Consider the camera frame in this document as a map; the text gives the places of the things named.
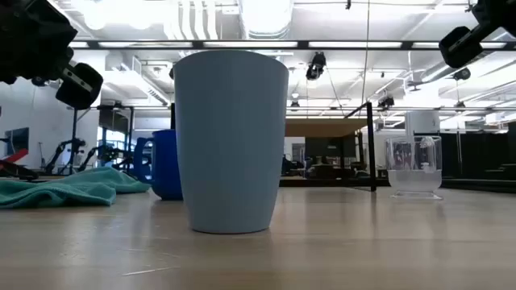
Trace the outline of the black metal table frame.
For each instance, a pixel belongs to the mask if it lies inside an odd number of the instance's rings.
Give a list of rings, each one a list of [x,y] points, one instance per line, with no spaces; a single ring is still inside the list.
[[[352,178],[349,180],[307,180],[281,179],[281,187],[350,187],[371,188],[369,178]],[[493,193],[516,194],[516,180],[471,180],[471,179],[444,179],[441,184],[445,189],[460,189]]]

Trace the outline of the clear glass mug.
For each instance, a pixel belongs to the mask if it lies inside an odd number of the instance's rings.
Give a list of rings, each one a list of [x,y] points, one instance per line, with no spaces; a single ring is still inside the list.
[[[442,139],[406,135],[385,140],[385,166],[393,197],[442,200]]]

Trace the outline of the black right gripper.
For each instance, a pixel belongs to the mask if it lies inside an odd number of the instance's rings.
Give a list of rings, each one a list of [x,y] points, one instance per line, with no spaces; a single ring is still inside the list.
[[[439,41],[444,62],[451,68],[461,68],[479,56],[481,42],[498,28],[516,38],[516,0],[477,0],[470,9],[477,21],[473,29],[454,28]]]

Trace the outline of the dark blue plastic mug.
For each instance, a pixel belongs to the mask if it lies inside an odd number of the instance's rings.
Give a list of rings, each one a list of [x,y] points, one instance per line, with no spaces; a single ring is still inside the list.
[[[144,147],[152,144],[150,178],[144,173]],[[150,184],[164,201],[182,201],[181,179],[175,130],[154,131],[150,138],[138,138],[133,157],[133,174],[140,182]]]

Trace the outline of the wooden shelf with black frame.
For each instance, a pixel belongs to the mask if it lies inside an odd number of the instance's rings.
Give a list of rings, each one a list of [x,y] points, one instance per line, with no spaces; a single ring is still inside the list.
[[[366,109],[366,119],[349,118],[356,112]],[[360,131],[366,126],[369,133],[369,157],[372,162],[375,158],[374,138],[372,137],[373,128],[372,104],[366,102],[355,108],[345,118],[341,119],[286,119],[285,120],[285,137],[342,137],[351,134],[353,131]]]

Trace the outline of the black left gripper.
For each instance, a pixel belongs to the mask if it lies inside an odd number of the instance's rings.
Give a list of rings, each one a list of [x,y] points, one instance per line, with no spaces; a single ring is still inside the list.
[[[0,0],[0,82],[22,77],[33,85],[61,80],[56,99],[77,110],[97,100],[102,75],[72,62],[77,30],[47,0]]]

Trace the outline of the teal microfibre cloth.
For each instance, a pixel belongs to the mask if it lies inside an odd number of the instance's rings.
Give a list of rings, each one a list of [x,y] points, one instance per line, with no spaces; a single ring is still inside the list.
[[[111,206],[118,195],[145,193],[149,189],[149,184],[108,167],[40,183],[0,180],[0,209]]]

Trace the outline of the black overhead beam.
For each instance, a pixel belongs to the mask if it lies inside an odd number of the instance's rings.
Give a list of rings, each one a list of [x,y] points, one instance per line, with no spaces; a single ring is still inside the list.
[[[428,41],[316,41],[316,40],[75,40],[77,50],[340,50],[340,51],[437,51]]]

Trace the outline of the white pillar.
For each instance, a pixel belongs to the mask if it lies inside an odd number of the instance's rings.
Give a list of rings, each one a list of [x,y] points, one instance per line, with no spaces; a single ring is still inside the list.
[[[434,110],[408,111],[405,116],[407,135],[437,135],[440,131],[439,112]]]

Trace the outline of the black partition screen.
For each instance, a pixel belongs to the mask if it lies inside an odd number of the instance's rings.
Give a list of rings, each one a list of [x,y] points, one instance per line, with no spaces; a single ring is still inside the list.
[[[516,135],[482,131],[439,137],[445,178],[516,180]]]

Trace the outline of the silver ceiling air duct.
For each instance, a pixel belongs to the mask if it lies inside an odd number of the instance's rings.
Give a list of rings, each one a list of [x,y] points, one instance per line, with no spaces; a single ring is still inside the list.
[[[284,39],[293,17],[294,0],[238,0],[246,39]]]

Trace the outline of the light blue handleless cup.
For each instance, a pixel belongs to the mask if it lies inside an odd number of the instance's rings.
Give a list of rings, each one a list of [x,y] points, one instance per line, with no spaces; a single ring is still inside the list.
[[[289,71],[257,52],[197,52],[173,66],[177,156],[192,230],[268,229],[281,177]]]

